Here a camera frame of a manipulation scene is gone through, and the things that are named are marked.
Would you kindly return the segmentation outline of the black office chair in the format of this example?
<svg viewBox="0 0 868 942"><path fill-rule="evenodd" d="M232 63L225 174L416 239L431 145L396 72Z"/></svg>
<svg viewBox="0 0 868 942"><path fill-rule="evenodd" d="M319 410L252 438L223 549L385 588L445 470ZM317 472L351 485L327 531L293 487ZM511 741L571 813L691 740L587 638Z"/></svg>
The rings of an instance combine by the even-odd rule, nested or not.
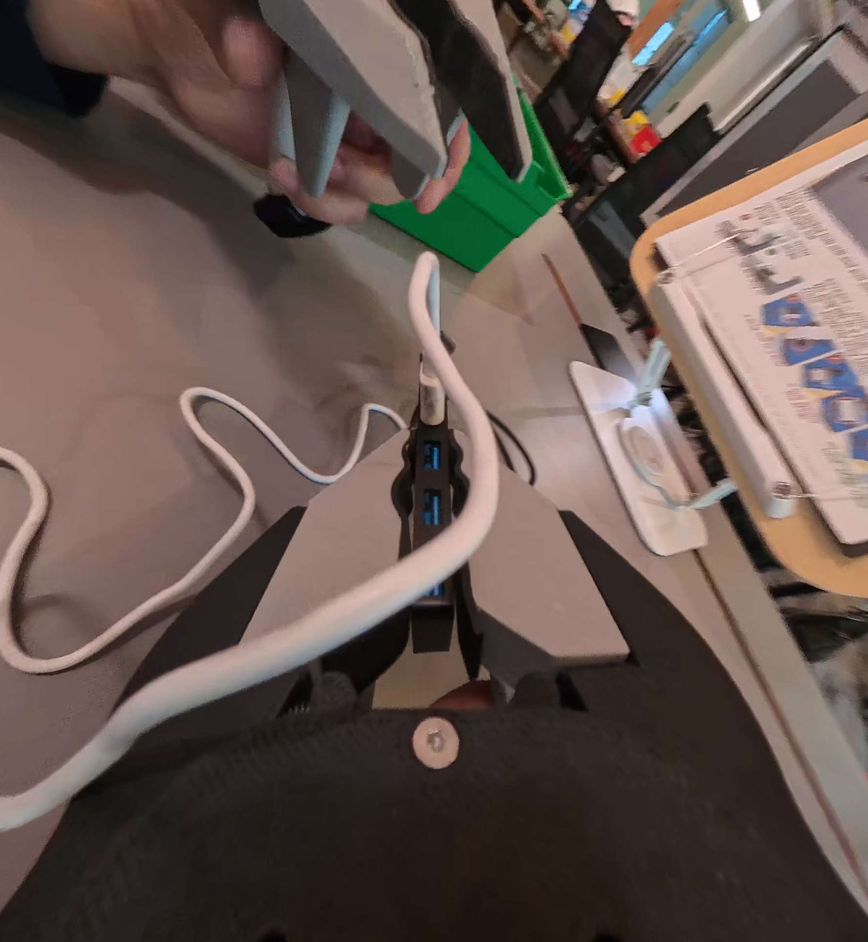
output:
<svg viewBox="0 0 868 942"><path fill-rule="evenodd" d="M534 103L536 119L563 173L568 172L578 131L587 120L595 121L605 79L631 32L606 1L595 2L570 43L569 56Z"/></svg>

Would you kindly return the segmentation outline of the person's left hand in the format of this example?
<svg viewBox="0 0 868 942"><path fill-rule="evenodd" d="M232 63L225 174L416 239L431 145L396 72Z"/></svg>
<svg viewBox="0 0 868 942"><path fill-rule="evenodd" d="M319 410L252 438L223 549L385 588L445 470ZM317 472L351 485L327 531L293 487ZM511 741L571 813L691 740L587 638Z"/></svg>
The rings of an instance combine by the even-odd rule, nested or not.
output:
<svg viewBox="0 0 868 942"><path fill-rule="evenodd" d="M311 218L353 225L370 205L402 201L388 143L357 117L321 197L305 190L290 159L273 155L285 47L256 2L30 1L27 19L50 64L161 92L192 130L268 171L276 191Z"/></svg>

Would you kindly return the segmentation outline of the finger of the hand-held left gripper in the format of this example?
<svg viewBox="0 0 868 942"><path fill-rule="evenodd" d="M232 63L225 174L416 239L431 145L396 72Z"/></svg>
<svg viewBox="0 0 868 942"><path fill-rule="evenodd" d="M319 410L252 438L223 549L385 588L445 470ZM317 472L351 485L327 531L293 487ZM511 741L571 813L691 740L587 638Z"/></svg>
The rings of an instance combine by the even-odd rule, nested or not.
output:
<svg viewBox="0 0 868 942"><path fill-rule="evenodd" d="M428 58L420 36L395 6L367 1L258 5L285 48L275 92L285 70L316 73L345 99L348 121L362 119L388 143L393 180L405 200L416 200L431 179L443 175L450 143L441 130ZM278 158L273 137L274 130L271 156Z"/></svg>
<svg viewBox="0 0 868 942"><path fill-rule="evenodd" d="M445 142L467 121L504 174L522 182L532 146L492 3L397 1L395 8L422 40Z"/></svg>

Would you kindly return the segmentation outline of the green plastic bin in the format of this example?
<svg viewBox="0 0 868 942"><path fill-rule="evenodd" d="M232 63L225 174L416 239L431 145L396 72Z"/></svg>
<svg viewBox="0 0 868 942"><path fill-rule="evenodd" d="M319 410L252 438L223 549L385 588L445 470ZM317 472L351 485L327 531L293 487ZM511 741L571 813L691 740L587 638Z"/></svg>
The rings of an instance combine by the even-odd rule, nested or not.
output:
<svg viewBox="0 0 868 942"><path fill-rule="evenodd" d="M533 162L522 182L508 178L475 132L460 181L438 208L421 214L409 202L371 206L373 215L473 272L569 197L569 183L532 104L519 90Z"/></svg>

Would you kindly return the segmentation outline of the person's left forearm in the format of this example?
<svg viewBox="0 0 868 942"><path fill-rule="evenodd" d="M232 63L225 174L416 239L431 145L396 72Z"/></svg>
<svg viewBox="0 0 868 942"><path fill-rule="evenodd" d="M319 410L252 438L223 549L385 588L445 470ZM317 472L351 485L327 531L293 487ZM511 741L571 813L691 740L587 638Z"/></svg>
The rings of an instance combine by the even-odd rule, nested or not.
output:
<svg viewBox="0 0 868 942"><path fill-rule="evenodd" d="M49 63L27 12L26 1L0 1L0 88L70 117L87 116L102 99L107 78Z"/></svg>

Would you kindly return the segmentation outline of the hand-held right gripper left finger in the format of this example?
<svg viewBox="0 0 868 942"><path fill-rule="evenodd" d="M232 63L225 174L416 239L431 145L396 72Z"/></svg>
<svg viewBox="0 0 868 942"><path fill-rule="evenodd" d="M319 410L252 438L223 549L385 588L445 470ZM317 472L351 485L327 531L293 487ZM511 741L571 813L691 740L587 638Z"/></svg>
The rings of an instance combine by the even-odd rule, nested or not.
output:
<svg viewBox="0 0 868 942"><path fill-rule="evenodd" d="M241 646L283 632L399 559L402 519L393 483L407 439L407 433L395 433L308 503Z"/></svg>

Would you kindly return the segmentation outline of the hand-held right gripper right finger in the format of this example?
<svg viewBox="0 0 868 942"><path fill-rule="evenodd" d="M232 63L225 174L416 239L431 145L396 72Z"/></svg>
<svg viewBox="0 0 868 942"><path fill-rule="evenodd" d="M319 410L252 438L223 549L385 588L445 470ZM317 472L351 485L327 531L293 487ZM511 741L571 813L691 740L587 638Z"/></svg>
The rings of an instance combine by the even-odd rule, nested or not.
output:
<svg viewBox="0 0 868 942"><path fill-rule="evenodd" d="M618 664L628 643L558 509L499 462L498 506L456 573L456 624L470 679Z"/></svg>

